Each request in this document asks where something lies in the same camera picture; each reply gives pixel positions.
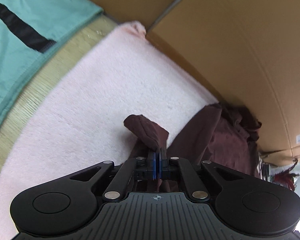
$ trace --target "maroon fabric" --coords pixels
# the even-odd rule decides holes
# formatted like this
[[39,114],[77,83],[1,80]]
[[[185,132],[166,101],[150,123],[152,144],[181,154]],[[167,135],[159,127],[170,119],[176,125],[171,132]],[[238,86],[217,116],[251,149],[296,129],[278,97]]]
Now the maroon fabric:
[[166,147],[169,133],[143,115],[129,115],[123,124],[154,152],[158,153],[160,148]]
[[[147,157],[166,147],[169,133],[143,115],[130,115],[124,125],[138,138],[130,157]],[[211,160],[228,168],[258,177],[258,122],[245,107],[213,104],[201,109],[167,149],[167,157],[188,159],[192,164]]]
[[186,124],[167,149],[167,157],[199,164],[221,116],[221,107],[206,106]]
[[182,129],[168,148],[169,156],[193,164],[211,160],[258,177],[258,122],[245,107],[205,106]]

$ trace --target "pink rug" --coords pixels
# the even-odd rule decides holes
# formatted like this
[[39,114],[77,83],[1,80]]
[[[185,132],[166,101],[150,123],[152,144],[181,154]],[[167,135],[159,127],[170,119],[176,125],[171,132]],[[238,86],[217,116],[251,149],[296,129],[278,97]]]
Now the pink rug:
[[145,39],[140,23],[117,27],[47,96],[15,143],[0,174],[0,240],[17,234],[9,207],[21,191],[101,161],[122,163],[136,141],[123,126],[128,115],[165,128],[169,145],[214,102]]

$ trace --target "tatami mat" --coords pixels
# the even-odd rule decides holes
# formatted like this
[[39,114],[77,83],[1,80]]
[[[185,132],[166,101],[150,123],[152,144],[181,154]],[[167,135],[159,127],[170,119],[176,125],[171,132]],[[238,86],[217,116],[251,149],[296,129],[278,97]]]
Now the tatami mat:
[[93,21],[74,35],[25,87],[0,128],[0,170],[22,129],[49,91],[115,26],[104,15]]

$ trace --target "fabric pile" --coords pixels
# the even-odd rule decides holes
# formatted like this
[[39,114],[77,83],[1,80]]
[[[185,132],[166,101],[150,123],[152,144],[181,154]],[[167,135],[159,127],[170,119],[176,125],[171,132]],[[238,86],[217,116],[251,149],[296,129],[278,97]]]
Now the fabric pile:
[[0,125],[34,74],[101,12],[88,0],[0,0]]
[[[169,133],[143,115],[130,115],[125,127],[154,152],[166,147]],[[223,104],[205,106],[185,125],[167,149],[167,157],[181,157],[198,165],[211,160],[228,168],[259,177],[257,143],[261,123],[245,107]],[[130,157],[147,151],[138,141]]]

